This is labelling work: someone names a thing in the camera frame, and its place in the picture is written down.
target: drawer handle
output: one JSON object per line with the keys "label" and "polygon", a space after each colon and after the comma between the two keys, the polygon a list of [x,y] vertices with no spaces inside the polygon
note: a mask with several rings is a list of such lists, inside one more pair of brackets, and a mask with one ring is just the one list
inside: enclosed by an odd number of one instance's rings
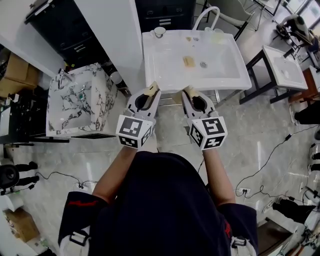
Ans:
{"label": "drawer handle", "polygon": [[76,48],[74,48],[75,50],[78,50],[79,48],[81,48],[82,46],[84,46],[83,44],[77,46]]}
{"label": "drawer handle", "polygon": [[85,49],[86,47],[82,47],[81,49],[76,50],[76,52],[81,52],[83,49]]}
{"label": "drawer handle", "polygon": [[165,25],[171,25],[171,22],[163,22],[163,23],[159,23],[160,26],[165,26]]}

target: chair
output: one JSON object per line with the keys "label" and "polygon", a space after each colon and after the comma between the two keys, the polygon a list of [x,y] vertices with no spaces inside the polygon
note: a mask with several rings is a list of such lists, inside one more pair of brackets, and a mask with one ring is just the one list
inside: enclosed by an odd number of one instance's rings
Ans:
{"label": "chair", "polygon": [[[253,13],[245,11],[239,0],[205,0],[202,12],[211,6],[216,6],[220,9],[221,19],[239,29],[234,36],[234,40],[239,38],[253,16]],[[212,12],[215,15],[217,14],[216,10],[212,10]],[[207,15],[206,22],[209,20],[209,14],[210,12]]]}

